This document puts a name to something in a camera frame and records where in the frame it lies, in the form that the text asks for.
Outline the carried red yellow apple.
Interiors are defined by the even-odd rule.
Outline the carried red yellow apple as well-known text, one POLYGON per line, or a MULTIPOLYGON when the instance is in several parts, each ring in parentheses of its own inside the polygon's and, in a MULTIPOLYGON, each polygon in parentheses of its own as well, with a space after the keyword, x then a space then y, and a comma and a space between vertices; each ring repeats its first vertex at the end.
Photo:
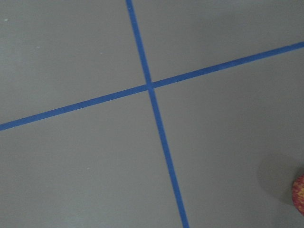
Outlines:
POLYGON ((292 201, 295 208, 304 215, 304 176, 299 176, 292 185, 292 201))

